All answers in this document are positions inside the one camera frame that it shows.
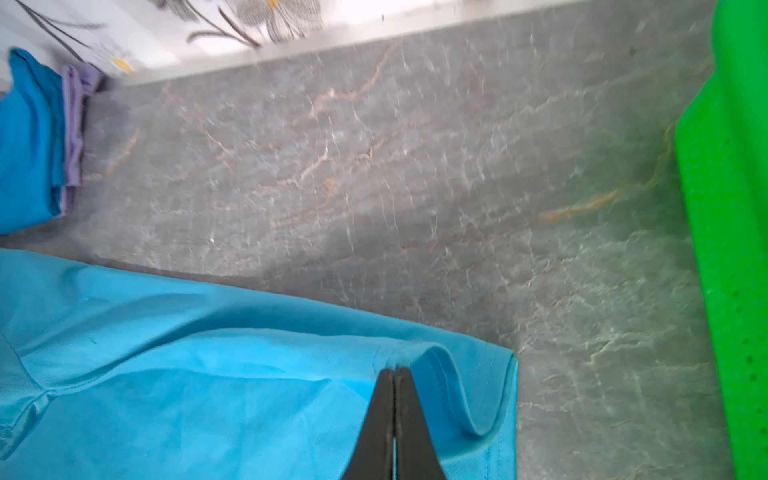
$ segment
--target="light blue fabric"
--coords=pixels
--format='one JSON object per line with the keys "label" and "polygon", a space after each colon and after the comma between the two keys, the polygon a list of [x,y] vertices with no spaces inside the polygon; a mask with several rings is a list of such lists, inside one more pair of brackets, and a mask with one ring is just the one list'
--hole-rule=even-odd
{"label": "light blue fabric", "polygon": [[515,478],[517,361],[467,336],[15,250],[0,332],[0,478],[338,480],[393,366],[448,478]]}
{"label": "light blue fabric", "polygon": [[65,184],[61,77],[18,48],[8,66],[13,86],[0,101],[0,234],[58,215]]}

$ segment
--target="green plastic container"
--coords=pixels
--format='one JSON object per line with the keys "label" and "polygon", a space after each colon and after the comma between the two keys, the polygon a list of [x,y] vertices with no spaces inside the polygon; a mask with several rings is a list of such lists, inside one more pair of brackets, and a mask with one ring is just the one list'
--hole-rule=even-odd
{"label": "green plastic container", "polygon": [[677,125],[739,480],[768,479],[768,0],[721,0],[716,71]]}

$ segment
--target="folded clothes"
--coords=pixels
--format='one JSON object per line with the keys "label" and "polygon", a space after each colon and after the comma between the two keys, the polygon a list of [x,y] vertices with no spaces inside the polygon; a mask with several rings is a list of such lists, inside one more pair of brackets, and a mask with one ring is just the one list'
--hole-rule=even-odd
{"label": "folded clothes", "polygon": [[83,111],[86,99],[93,95],[104,78],[98,68],[85,63],[79,69],[65,65],[61,72],[61,89],[64,94],[64,177],[65,186],[59,198],[60,215],[71,206],[74,187],[82,185],[80,159],[83,154]]}
{"label": "folded clothes", "polygon": [[58,215],[65,184],[61,77],[19,48],[8,65],[13,85],[0,101],[0,234]]}
{"label": "folded clothes", "polygon": [[288,296],[0,250],[0,478],[338,480],[411,369],[447,478],[515,477],[517,361]]}

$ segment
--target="stack of folded clothing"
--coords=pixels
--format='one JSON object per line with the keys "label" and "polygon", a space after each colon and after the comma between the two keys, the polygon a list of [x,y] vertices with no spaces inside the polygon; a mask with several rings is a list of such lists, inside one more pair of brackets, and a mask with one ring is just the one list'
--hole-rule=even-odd
{"label": "stack of folded clothing", "polygon": [[66,214],[81,184],[82,111],[101,81],[92,65],[65,77],[11,50],[11,91],[0,101],[0,234]]}

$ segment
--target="white floral curtain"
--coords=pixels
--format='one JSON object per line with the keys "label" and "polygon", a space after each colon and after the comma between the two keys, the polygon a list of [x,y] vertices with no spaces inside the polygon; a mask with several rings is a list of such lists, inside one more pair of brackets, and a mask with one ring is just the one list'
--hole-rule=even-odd
{"label": "white floral curtain", "polygon": [[455,1],[4,0],[0,45],[24,48],[54,68],[81,59],[119,75]]}

